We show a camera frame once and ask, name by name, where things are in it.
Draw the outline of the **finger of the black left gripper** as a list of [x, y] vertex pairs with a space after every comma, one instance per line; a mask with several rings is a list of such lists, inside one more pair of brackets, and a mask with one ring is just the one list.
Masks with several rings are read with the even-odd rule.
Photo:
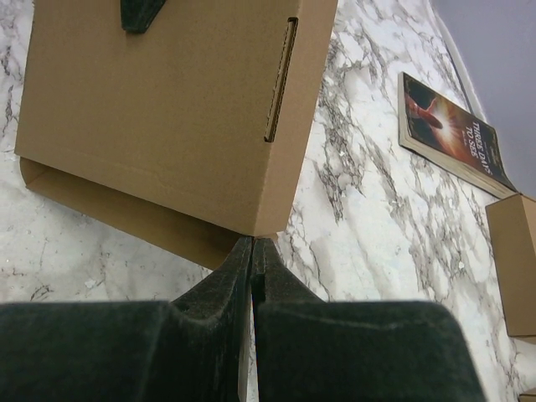
[[121, 0], [121, 28], [127, 33], [145, 33], [166, 0]]

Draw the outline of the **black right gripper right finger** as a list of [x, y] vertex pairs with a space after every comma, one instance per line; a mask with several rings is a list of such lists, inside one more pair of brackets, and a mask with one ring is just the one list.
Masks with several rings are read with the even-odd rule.
[[430, 301], [333, 301], [256, 240], [251, 292], [263, 401], [482, 401], [461, 328]]

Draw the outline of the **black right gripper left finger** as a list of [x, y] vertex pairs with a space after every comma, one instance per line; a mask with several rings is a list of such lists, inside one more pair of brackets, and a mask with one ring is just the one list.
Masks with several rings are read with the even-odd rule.
[[252, 245], [174, 301], [2, 305], [2, 400], [245, 400]]

